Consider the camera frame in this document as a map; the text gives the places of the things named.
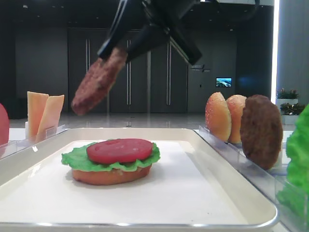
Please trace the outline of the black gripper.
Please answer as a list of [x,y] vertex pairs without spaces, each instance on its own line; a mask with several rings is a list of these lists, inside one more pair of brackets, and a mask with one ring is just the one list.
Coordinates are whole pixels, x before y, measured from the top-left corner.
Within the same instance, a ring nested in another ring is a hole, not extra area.
[[126,63],[166,42],[171,42],[186,62],[196,63],[202,54],[181,24],[181,18],[195,3],[195,0],[119,1],[113,23],[98,50],[98,56],[109,57],[113,48],[138,21],[143,6],[147,23],[126,49]]

